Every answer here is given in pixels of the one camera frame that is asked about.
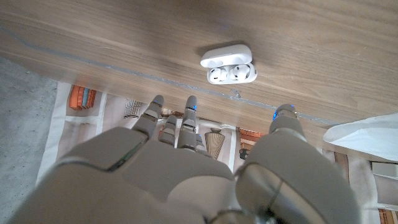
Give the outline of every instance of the open airpods case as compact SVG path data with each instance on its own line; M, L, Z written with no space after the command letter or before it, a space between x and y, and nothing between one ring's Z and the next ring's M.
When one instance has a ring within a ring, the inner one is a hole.
M200 65L208 68L207 80L211 84L238 84L253 82L257 78L257 70L254 68L253 64L250 63L251 61L252 54L250 48L243 44L237 44L209 50L202 56ZM249 72L247 72L246 76L240 76L239 80L236 75L237 69L239 70L239 68L237 68L238 65L247 65L249 67ZM224 77L221 80L219 78L211 78L211 73L217 68L226 70L226 78Z

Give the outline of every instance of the airpod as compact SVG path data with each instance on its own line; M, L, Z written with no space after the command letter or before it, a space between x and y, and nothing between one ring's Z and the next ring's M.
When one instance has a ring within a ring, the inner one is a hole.
M223 68L212 68L210 70L209 78L213 82L225 81L228 73Z
M257 78L257 70L251 63L248 46L232 45L207 51L200 65L207 68L207 80L214 85L250 83Z
M249 73L250 73L249 65L238 65L232 69L231 79L243 81L249 76Z

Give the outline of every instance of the robot finger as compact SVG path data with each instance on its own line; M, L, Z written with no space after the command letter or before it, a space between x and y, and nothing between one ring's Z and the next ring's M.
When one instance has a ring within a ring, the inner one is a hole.
M145 110L144 114L141 115L132 129L146 134L148 139L150 139L154 133L163 103L163 96L155 96L148 108Z
M169 116L162 134L159 136L159 141L169 144L174 147L175 142L175 126L177 125L177 118L174 115Z
M195 151L197 146L196 135L196 110L197 98L190 96L185 105L184 117L182 119L180 136L178 137L178 148L191 149Z
M199 153L199 154L202 154L204 156L207 156L207 157L210 157L210 158L214 159L214 157L210 153L208 153L206 151L206 147L203 144L203 141L202 141L202 138L201 138L200 134L197 134L197 147L196 147L195 151L197 153Z

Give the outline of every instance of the wooden tabletop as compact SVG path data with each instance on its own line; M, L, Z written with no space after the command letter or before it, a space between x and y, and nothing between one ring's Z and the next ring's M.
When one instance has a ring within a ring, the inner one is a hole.
M1 0L0 53L39 74L267 133L292 103L310 141L398 111L396 0ZM211 85L201 56L246 44L257 79Z

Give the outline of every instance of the gray floor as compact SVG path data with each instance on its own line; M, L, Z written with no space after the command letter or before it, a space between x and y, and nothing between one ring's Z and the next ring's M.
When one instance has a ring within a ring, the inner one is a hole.
M57 82L0 57L0 223L35 186Z

